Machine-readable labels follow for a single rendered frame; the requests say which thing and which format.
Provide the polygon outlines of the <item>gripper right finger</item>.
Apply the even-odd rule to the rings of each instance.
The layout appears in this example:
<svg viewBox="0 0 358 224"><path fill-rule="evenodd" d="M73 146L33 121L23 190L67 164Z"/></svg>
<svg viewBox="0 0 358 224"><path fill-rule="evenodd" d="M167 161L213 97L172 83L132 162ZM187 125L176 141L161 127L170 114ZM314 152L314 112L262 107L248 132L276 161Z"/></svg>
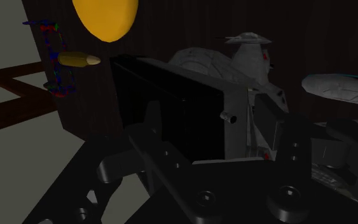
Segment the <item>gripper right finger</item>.
<svg viewBox="0 0 358 224"><path fill-rule="evenodd" d="M275 215L358 215L358 123L288 117L274 162Z"/></svg>

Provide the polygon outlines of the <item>yellow oval object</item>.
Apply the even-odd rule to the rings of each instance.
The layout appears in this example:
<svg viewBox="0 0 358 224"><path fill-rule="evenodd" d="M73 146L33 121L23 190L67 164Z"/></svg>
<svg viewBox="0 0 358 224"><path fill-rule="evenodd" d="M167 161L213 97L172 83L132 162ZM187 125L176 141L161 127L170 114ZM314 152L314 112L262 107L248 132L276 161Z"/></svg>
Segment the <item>yellow oval object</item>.
<svg viewBox="0 0 358 224"><path fill-rule="evenodd" d="M111 43L132 27L139 0L72 0L85 28L101 41Z"/></svg>

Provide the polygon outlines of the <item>dark wooden table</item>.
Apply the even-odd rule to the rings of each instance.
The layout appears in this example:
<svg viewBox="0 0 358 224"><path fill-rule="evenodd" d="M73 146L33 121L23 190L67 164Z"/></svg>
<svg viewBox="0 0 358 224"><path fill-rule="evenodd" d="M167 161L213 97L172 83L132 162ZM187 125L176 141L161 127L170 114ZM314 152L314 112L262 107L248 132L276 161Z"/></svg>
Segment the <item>dark wooden table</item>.
<svg viewBox="0 0 358 224"><path fill-rule="evenodd" d="M65 130L118 135L121 122L109 59L121 53L164 62L178 50L198 46L232 56L228 36L254 32L268 38L274 66L270 81L283 89L289 111L313 122L358 119L358 105L305 92L309 74L358 75L358 0L139 0L131 30L105 43L83 26L72 0L22 0L29 20L56 22L69 50L97 56L97 66L63 73L76 91L55 103Z"/></svg>

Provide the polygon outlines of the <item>brass bullet-shaped object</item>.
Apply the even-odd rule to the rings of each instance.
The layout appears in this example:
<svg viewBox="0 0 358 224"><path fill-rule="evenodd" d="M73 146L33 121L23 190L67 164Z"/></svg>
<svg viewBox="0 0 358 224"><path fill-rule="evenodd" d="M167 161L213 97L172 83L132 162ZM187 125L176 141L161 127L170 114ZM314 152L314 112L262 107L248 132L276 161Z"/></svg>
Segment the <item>brass bullet-shaped object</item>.
<svg viewBox="0 0 358 224"><path fill-rule="evenodd" d="M58 61L64 66L86 67L100 64L101 59L83 52L60 52Z"/></svg>

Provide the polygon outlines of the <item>blue red green frame object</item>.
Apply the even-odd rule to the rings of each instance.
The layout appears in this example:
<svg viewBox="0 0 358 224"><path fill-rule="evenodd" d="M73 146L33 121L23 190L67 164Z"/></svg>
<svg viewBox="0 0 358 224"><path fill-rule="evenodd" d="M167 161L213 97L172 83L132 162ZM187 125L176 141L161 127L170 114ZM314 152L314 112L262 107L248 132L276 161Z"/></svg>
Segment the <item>blue red green frame object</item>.
<svg viewBox="0 0 358 224"><path fill-rule="evenodd" d="M65 66L60 63L59 61L59 52L55 52L52 50L52 45L48 39L48 35L55 33L58 34L60 38L60 43L62 45L62 53L66 52L66 43L62 36L62 33L59 29L59 25L56 22L52 22L49 20L37 20L37 21L25 21L22 22L23 25L37 25L41 33L43 35L46 47L48 49L48 55L52 63L53 73L55 79L52 81L47 81L43 86L49 93L54 95L55 97L63 98L67 95L74 93L76 91L75 79L72 73L72 70L69 66ZM69 77L71 79L71 83L67 86L63 86L62 78L61 78L61 71L62 69L66 69L69 72Z"/></svg>

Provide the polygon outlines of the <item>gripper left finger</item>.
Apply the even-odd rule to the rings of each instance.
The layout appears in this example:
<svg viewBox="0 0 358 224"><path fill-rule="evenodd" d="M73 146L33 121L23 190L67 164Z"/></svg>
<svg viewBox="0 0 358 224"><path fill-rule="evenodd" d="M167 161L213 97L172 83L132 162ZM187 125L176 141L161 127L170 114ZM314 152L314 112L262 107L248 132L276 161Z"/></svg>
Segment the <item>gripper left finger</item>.
<svg viewBox="0 0 358 224"><path fill-rule="evenodd" d="M150 198L124 224L192 224L127 136L89 137L22 224L103 224L111 196L131 174Z"/></svg>

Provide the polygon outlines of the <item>grey spaceship model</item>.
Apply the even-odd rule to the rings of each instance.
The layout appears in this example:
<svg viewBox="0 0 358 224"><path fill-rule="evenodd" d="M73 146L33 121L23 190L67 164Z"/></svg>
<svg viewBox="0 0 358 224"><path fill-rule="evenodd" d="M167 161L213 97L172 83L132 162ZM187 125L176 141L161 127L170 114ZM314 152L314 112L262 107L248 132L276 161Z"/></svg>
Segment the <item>grey spaceship model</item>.
<svg viewBox="0 0 358 224"><path fill-rule="evenodd" d="M179 50L170 64L195 73L233 83L247 93L247 139L249 155L255 151L275 160L285 117L289 114L284 91L270 83L273 68L268 50L270 43L253 32L228 37L228 44L238 44L233 57L206 48ZM311 94L327 99L358 102L358 80L340 74L313 74L302 81ZM358 121L337 119L306 122L311 133L312 178L326 187L358 201Z"/></svg>

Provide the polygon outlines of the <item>black box with grey side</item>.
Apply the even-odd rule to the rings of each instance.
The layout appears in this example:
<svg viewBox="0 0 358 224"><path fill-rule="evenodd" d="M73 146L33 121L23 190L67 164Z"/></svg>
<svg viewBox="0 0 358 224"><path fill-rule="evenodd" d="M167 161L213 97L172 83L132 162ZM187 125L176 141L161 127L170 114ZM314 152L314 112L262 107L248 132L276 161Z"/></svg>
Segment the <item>black box with grey side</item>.
<svg viewBox="0 0 358 224"><path fill-rule="evenodd" d="M245 87L145 57L110 65L124 127L160 118L152 128L192 162L246 156Z"/></svg>

